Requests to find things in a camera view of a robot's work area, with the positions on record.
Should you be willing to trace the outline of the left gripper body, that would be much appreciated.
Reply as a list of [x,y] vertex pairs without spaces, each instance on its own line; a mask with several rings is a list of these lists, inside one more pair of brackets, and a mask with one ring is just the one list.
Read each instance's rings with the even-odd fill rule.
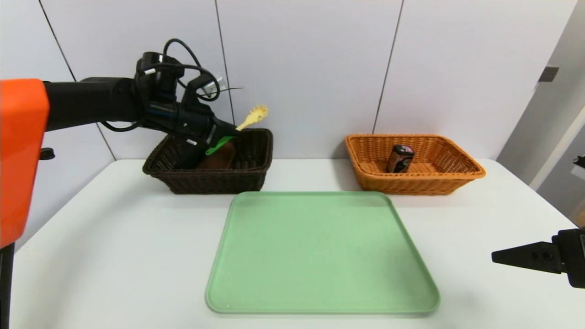
[[187,143],[190,156],[203,156],[215,133],[215,114],[200,102],[178,102],[174,136]]

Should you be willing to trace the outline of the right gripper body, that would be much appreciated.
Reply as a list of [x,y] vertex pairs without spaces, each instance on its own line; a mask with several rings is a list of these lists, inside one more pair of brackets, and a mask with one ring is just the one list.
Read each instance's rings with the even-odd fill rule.
[[558,252],[556,270],[566,273],[569,284],[576,289],[585,287],[585,232],[582,229],[560,230],[552,238]]

